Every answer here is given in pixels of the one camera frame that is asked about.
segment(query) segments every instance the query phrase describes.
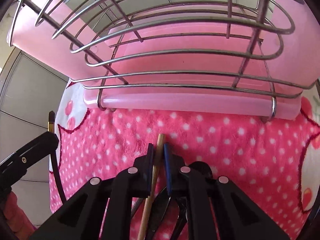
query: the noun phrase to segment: wooden stick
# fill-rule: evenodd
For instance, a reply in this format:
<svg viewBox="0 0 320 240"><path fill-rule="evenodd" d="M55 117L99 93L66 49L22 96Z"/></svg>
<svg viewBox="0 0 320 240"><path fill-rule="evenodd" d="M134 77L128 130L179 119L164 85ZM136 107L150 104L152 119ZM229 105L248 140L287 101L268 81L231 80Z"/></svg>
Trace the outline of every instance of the wooden stick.
<svg viewBox="0 0 320 240"><path fill-rule="evenodd" d="M140 224L137 240L144 240L146 236L151 206L153 203L153 199L155 197L156 184L157 184L157 179L158 179L159 170L161 167L161 162L163 157L164 141L165 141L165 135L159 134L158 141L157 141L156 154L153 162L151 194L144 203L144 209L142 213L141 224Z"/></svg>

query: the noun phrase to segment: paintbrush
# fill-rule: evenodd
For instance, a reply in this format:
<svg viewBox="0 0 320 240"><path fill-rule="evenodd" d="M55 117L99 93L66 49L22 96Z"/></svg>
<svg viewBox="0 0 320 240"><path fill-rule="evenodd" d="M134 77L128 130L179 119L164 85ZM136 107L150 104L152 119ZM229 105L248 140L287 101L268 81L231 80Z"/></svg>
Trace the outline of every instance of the paintbrush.
<svg viewBox="0 0 320 240"><path fill-rule="evenodd" d="M140 224L137 240L144 240L146 235L151 206L153 203L153 199L155 197L157 179L158 179L159 170L162 163L164 143L165 143L165 135L159 134L158 141L157 141L156 154L153 162L151 194L144 203L144 209L142 213L141 224Z"/></svg>
<svg viewBox="0 0 320 240"><path fill-rule="evenodd" d="M49 120L48 120L48 131L54 133L54 119L55 119L54 111L49 112Z"/></svg>

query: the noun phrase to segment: polka dot fabric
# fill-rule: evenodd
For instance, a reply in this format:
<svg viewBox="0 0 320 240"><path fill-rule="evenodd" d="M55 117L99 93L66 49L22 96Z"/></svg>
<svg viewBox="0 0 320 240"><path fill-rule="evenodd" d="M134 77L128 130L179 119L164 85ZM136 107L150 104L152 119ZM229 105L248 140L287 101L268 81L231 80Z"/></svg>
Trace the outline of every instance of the polka dot fabric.
<svg viewBox="0 0 320 240"><path fill-rule="evenodd" d="M60 106L60 114L71 112L70 105ZM65 122L57 125L62 185L70 198L91 177L115 177L132 166L136 157L146 154L148 143L156 144L158 134L164 133L174 153L186 164L204 161L215 178L228 176L295 239L307 219L306 207L313 205L312 197L304 195L313 188L307 182L301 187L303 157L320 132L319 125L308 116L310 107L306 100L302 107L306 113L302 110L295 120L275 119L266 124L258 117L241 115L88 109L82 123L73 130L67 129L65 117ZM158 184L157 191L165 184L163 171ZM55 212L61 201L53 174L50 192L51 210ZM132 221L131 240L137 237L142 208ZM174 205L169 210L155 240L171 236L178 212ZM179 239L187 238L185 227Z"/></svg>

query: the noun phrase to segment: wire rack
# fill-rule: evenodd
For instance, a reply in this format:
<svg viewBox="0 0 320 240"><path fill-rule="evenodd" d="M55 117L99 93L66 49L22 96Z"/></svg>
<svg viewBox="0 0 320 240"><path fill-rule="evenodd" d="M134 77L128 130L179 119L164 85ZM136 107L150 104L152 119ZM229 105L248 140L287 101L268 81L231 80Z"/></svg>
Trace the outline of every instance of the wire rack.
<svg viewBox="0 0 320 240"><path fill-rule="evenodd" d="M132 13L126 14L123 8L120 6L120 3L126 0L94 0L89 5L86 5L90 0L84 0L80 3L73 11L69 14L68 17L64 19L64 21L59 24L54 21L50 14L58 7L58 5L62 2L67 0L61 0L56 6L54 6L48 13L45 13L48 6L53 0L48 0L46 5L43 8L39 8L36 6L31 0L19 0L19 5L14 16L12 22L12 32L9 35L9 43L12 44L12 33L16 21L16 17L20 7L25 4L29 6L32 10L34 10L37 14L37 20L35 25L40 25L43 21L47 21L51 26L56 29L56 32L53 34L52 38L56 38L59 35L63 35L67 37L71 44L70 44L70 52L71 53L78 53L83 51L85 53L85 61L88 66L90 67L97 67L103 66L106 69L105 76L81 79L81 80L73 80L73 82L85 82L85 81L92 81L92 80L101 80L100 86L93 86L89 87L83 85L85 89L89 90L99 90L97 103L98 107L102 110L105 108L101 105L101 96L104 89L109 88L121 88L121 87L185 87L185 88L201 88L201 89L215 89L215 90L228 90L234 92L245 92L245 93L252 93L264 96L270 96L271 104L272 104L272 112L269 117L265 118L266 120L270 120L275 116L276 113L276 98L297 98L300 93L296 94L287 94L287 93L279 93L275 90L275 84L282 84L291 87L296 87L299 89L310 89L313 87L314 83L309 86L302 86L299 84L295 84L292 82L287 82L279 79L274 79L270 76L267 66L267 60L277 58L281 55L284 49L284 42L282 35L288 35L294 32L295 25L294 21L290 17L290 15L282 8L277 2L274 0L258 0L258 4L256 8L250 8L248 6L241 5L237 3L237 0L233 2L233 0L227 1L215 1L215 0L185 0L179 2L172 2L168 0L168 3L146 7L144 9L134 11ZM294 0L295 2L303 4L303 0ZM217 9L201 9L201 8L194 8L194 9L184 9L185 5L219 5L225 6L226 10L217 10ZM267 11L270 10L273 12L273 9L270 5L274 5L275 7L279 8L284 15L287 17L288 21L290 22L290 27L287 29L277 28L275 25L269 20L266 15ZM67 28L79 19L84 14L88 13L90 10L99 7L100 10L88 21L85 22L85 25L78 31L76 35L72 35L67 31ZM234 12L232 8L239 8L241 13ZM94 27L102 18L104 13L108 12L108 17L110 18L111 22L104 26L100 31L96 33L96 36L92 39L92 41L88 44L83 44L79 41L78 36L84 30L84 28L95 22ZM188 17L180 17L179 14L188 13L191 16ZM212 13L214 16L199 16L199 13ZM175 17L168 17L162 19L155 19L158 16L164 15L174 15ZM148 19L148 22L135 24L135 21ZM141 36L139 31L156 27L156 26L163 26L169 24L178 24L178 23L224 23L227 25L225 33L169 33L169 34L162 34L162 35L154 35L154 36ZM231 26L232 25L242 25L252 28L252 35L245 36L245 35L236 35L231 34ZM116 27L124 27L118 31L111 32L109 31ZM278 50L271 54L271 55L263 55L261 52L260 55L256 55L253 53L254 48L258 45L261 46L262 39L260 38L261 31L275 33L278 36L279 40L279 48ZM123 41L123 37L127 33L134 33L135 39L131 39L129 41ZM119 47L129 43L140 43L146 40L152 39L161 39L167 37L177 37L177 36L219 36L225 37L226 39L232 38L239 38L239 39L246 39L249 40L248 47L246 48L245 52L237 52L231 50L218 50L218 49L168 49L168 50L157 50L157 51L149 51L144 53L137 53L132 55L126 55L122 57L117 57L117 51ZM107 41L111 38L119 37L118 42L115 44L110 45L113 48L113 56L110 60L103 61L100 57L98 57L94 52L90 50L92 46L97 45L100 42ZM116 70L112 68L112 64L115 62L120 62L124 60L129 60L137 57L148 57L152 55L167 55L167 54L218 54L218 55L226 55L226 56L234 56L242 58L242 62L239 65L238 71L236 73L233 72L219 72L219 71L197 71L197 70L170 70L170 71L145 71L145 72L137 72L137 73L117 73ZM88 56L90 56L95 63L90 63L88 60ZM264 61L264 65L266 68L267 77L263 76L256 76L256 75L247 75L244 74L244 71L251 59L261 60ZM129 76L136 76L136 75L154 75L154 74L193 74L193 75L214 75L214 76L227 76L232 77L233 82L231 86L218 86L218 85L201 85L201 84L169 84L169 83L139 83L139 84L132 84L127 81ZM106 81L109 79L119 79L121 84L116 85L106 85ZM258 80L269 83L270 90L256 90L256 89L247 89L241 88L238 86L240 79L251 79L251 80Z"/></svg>

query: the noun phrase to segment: dish rack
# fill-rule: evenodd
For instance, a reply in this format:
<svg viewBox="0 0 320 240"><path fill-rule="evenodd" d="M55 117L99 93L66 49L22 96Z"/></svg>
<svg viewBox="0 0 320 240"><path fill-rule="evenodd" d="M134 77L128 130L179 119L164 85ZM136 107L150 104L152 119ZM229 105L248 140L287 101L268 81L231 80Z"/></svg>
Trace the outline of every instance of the dish rack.
<svg viewBox="0 0 320 240"><path fill-rule="evenodd" d="M130 0L65 1L19 0L8 43L80 82L90 108L294 119L320 76L320 28L304 0L146 1L134 12L121 7ZM88 25L107 11L95 33Z"/></svg>

